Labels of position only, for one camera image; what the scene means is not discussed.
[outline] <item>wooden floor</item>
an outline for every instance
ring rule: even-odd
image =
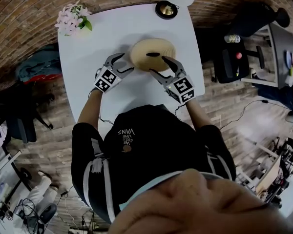
[[[249,83],[240,81],[230,84],[219,84],[211,82],[210,67],[212,63],[204,64],[204,79],[206,93],[198,97],[202,107],[213,119],[213,122],[219,126],[225,126],[231,120],[238,119],[241,116],[243,108],[249,102],[262,99],[257,96],[257,89]],[[33,175],[31,181],[34,186],[38,181],[37,170],[43,170],[52,176],[54,183],[58,184],[62,193],[69,190],[72,186],[71,181],[71,131],[75,124],[63,79],[56,81],[36,84],[35,90],[39,94],[53,93],[55,101],[49,106],[41,108],[41,115],[46,121],[53,124],[54,129],[48,130],[39,122],[35,121],[37,132],[37,142],[23,144],[22,141],[13,139],[7,146],[11,153],[18,150],[22,155],[16,160],[17,167],[27,168]],[[223,137],[227,147],[232,153],[236,164],[244,164],[245,156],[248,153],[254,154],[255,148],[247,139],[260,142],[268,146],[276,136],[285,138],[290,131],[291,124],[284,120],[288,110],[262,102],[254,102],[245,110],[244,116],[238,122],[231,123],[228,127],[222,129]],[[186,108],[181,108],[177,115],[183,121],[191,124]],[[68,194],[68,199],[62,199],[58,205],[58,216],[54,216],[48,225],[48,229],[56,234],[66,234],[69,225],[72,227],[82,227],[81,216],[89,210],[78,198],[74,188]],[[91,218],[90,212],[86,213],[86,222],[89,226]],[[101,228],[108,228],[99,217],[96,217],[96,223]]]

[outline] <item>office chair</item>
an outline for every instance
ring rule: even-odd
[[[250,73],[248,56],[259,58],[260,67],[265,68],[262,49],[257,52],[246,50],[241,38],[239,43],[226,43],[225,36],[239,35],[250,37],[262,27],[277,21],[281,26],[290,24],[288,13],[280,8],[278,12],[263,2],[248,2],[244,5],[231,24],[218,25],[212,29],[195,28],[196,39],[200,50],[201,62],[213,60],[215,77],[212,81],[230,83],[244,78]]]
[[[52,124],[48,125],[36,110],[37,106],[49,100],[54,100],[52,94],[44,96],[36,103],[30,86],[23,83],[13,85],[0,93],[0,125],[6,121],[9,136],[21,139],[24,143],[35,142],[35,118],[46,128],[53,129]]]

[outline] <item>green leaf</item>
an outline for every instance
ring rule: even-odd
[[[92,31],[92,25],[91,25],[91,22],[89,22],[88,20],[84,22],[85,26],[90,30]]]

